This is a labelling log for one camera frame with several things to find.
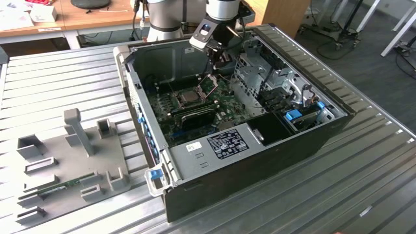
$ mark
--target white box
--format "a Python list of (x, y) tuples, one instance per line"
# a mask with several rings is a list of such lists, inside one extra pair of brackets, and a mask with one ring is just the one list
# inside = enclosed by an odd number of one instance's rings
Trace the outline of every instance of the white box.
[(54, 6), (34, 6), (31, 18), (34, 22), (55, 22), (57, 10)]

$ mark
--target metal table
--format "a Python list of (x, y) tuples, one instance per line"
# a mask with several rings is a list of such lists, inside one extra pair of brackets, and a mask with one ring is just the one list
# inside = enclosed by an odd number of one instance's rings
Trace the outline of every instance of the metal table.
[[(37, 131), (42, 137), (65, 134), (49, 124), (54, 119), (43, 120), (43, 110), (78, 103), (85, 112), (91, 113), (91, 119), (107, 116), (118, 122), (134, 180), (134, 188), (125, 194), (25, 233), (322, 234), (341, 231), (391, 234), (416, 231), (415, 135), (282, 31), (270, 26), (262, 30), (275, 34), (275, 42), (359, 114), (315, 156), (175, 223), (166, 222), (162, 199), (150, 195), (143, 179), (147, 165), (122, 96), (113, 47), (11, 59), (2, 70), (2, 115), (19, 116), (0, 120), (0, 139), (19, 135), (18, 130)], [(7, 126), (13, 118), (21, 118), (21, 124), (33, 123), (26, 127)], [(3, 151), (7, 142), (0, 143)], [(11, 232), (19, 229), (13, 215), (17, 185), (9, 182), (14, 175), (11, 153), (0, 156), (0, 164), (0, 226), (3, 232)]]

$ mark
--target sticker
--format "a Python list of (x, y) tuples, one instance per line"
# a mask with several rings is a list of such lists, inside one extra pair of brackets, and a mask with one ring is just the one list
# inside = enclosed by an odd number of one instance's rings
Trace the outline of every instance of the sticker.
[(195, 52), (194, 47), (186, 48), (186, 50), (185, 50), (185, 53), (186, 53), (186, 54), (190, 54), (190, 53), (194, 53), (194, 52)]
[(202, 147), (203, 147), (202, 143), (201, 142), (195, 142), (195, 143), (187, 145), (187, 150), (189, 150), (189, 152), (191, 152), (194, 150), (201, 149)]
[(210, 137), (207, 140), (219, 159), (226, 159), (250, 149), (237, 129)]
[(59, 30), (62, 30), (62, 28), (43, 28), (43, 29), (38, 29), (39, 32), (59, 31)]

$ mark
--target ribbed metal surface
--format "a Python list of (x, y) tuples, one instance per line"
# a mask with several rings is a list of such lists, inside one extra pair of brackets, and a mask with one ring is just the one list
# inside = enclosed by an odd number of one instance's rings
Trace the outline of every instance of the ribbed metal surface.
[(109, 118), (117, 123), (134, 187), (143, 185), (147, 162), (121, 86), (113, 47), (13, 59), (3, 66), (0, 88), (0, 226), (22, 229), (14, 212), (22, 207), (25, 161), (14, 152), (19, 137), (45, 140), (66, 134), (63, 112), (79, 108), (85, 128)]

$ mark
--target desk leg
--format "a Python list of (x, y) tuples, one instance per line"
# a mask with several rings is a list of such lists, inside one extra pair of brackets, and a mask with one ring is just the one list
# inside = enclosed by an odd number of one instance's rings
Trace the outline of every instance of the desk leg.
[(398, 33), (398, 35), (395, 36), (394, 40), (391, 41), (390, 45), (386, 47), (382, 56), (386, 57), (386, 55), (390, 53), (391, 49), (394, 48), (394, 46), (398, 44), (401, 38), (403, 37), (403, 35), (406, 34), (406, 32), (409, 31), (410, 27), (413, 26), (414, 22), (416, 20), (416, 12), (414, 13), (411, 19), (409, 20), (407, 24), (405, 25), (405, 27), (402, 28), (401, 32)]
[(373, 4), (369, 12), (367, 12), (367, 15), (365, 16), (365, 19), (361, 23), (361, 26), (358, 27), (358, 32), (361, 32), (363, 30), (363, 28), (366, 27), (369, 21), (370, 21), (370, 18), (373, 17), (373, 14), (375, 13), (377, 11), (377, 8), (378, 8), (378, 5), (381, 3), (381, 0), (377, 0), (375, 3)]
[(70, 48), (79, 49), (81, 44), (79, 44), (79, 32), (77, 30), (74, 31), (65, 31), (65, 37), (67, 38), (67, 42), (70, 44)]
[(347, 6), (347, 3), (349, 3), (349, 0), (343, 0), (343, 2), (341, 3), (341, 6), (339, 6), (338, 12), (334, 15), (334, 18), (331, 19), (331, 22), (338, 22), (339, 17), (341, 17), (341, 15), (342, 15), (342, 13), (345, 11), (345, 8)]
[(397, 24), (397, 27), (393, 29), (395, 32), (401, 28), (401, 26), (402, 26), (403, 22), (406, 21), (406, 19), (410, 17), (410, 15), (414, 12), (415, 8), (416, 8), (416, 3), (413, 5), (413, 7), (410, 8), (409, 12), (405, 14), (405, 16), (402, 17), (399, 23)]

